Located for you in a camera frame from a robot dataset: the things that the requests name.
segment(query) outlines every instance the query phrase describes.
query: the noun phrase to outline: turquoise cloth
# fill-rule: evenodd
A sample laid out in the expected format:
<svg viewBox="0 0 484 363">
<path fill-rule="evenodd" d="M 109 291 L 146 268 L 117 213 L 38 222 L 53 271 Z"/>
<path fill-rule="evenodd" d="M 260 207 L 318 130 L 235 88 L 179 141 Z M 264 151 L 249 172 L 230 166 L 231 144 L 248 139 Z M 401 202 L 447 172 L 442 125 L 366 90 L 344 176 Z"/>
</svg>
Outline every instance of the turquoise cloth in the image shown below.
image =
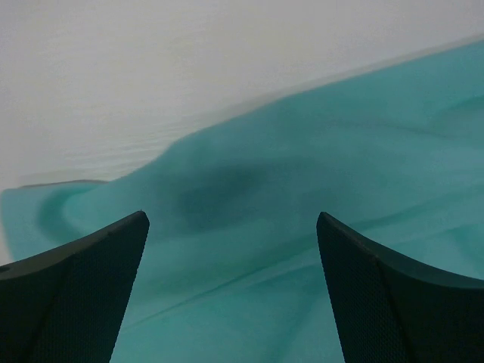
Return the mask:
<svg viewBox="0 0 484 363">
<path fill-rule="evenodd" d="M 321 211 L 484 278 L 484 42 L 285 98 L 108 184 L 2 195 L 15 259 L 138 209 L 151 227 L 113 363 L 342 363 Z"/>
</svg>

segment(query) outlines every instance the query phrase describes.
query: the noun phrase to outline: black plastic part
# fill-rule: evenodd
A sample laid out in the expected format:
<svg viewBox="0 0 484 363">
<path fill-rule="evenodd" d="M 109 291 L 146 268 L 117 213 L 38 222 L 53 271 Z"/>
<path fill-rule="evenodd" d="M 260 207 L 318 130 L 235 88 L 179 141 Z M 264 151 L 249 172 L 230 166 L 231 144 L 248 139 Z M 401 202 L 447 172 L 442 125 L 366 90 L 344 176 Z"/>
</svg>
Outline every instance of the black plastic part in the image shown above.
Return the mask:
<svg viewBox="0 0 484 363">
<path fill-rule="evenodd" d="M 0 267 L 0 362 L 109 362 L 149 222 L 130 215 Z"/>
<path fill-rule="evenodd" d="M 410 259 L 327 213 L 317 229 L 346 363 L 484 362 L 484 281 Z"/>
</svg>

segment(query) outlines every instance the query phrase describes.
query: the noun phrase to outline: teal fabric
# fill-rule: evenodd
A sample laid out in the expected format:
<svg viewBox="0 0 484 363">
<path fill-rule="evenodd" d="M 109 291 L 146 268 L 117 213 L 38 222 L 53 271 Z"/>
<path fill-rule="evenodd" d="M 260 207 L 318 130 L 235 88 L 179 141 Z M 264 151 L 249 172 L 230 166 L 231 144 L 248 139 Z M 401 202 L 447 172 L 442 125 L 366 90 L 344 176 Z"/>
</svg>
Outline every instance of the teal fabric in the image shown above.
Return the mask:
<svg viewBox="0 0 484 363">
<path fill-rule="evenodd" d="M 151 227 L 113 363 L 341 363 L 320 211 L 484 278 L 484 42 L 277 101 L 108 184 L 2 195 L 15 259 L 138 209 Z"/>
</svg>

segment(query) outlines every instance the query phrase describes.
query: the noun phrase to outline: white background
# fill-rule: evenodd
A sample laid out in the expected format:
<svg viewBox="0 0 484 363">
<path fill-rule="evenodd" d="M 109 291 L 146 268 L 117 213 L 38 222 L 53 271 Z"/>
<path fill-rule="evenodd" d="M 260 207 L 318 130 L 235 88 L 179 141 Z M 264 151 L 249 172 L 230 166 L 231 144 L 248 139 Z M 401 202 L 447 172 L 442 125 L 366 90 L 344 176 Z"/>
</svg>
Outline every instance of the white background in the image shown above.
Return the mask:
<svg viewBox="0 0 484 363">
<path fill-rule="evenodd" d="M 0 190 L 116 178 L 275 95 L 482 34 L 484 0 L 1 0 Z"/>
</svg>

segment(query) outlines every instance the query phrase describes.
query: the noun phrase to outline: textured plastic surface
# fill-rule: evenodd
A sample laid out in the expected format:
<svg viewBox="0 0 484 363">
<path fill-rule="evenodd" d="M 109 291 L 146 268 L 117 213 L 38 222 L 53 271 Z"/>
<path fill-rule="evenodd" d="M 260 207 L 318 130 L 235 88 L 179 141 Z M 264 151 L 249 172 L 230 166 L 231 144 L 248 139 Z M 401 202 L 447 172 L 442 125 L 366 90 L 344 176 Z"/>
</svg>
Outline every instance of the textured plastic surface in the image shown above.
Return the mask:
<svg viewBox="0 0 484 363">
<path fill-rule="evenodd" d="M 0 362 L 109 362 L 147 230 L 135 213 L 0 267 Z"/>
<path fill-rule="evenodd" d="M 346 363 L 484 361 L 484 281 L 410 259 L 325 213 L 318 240 Z"/>
</svg>

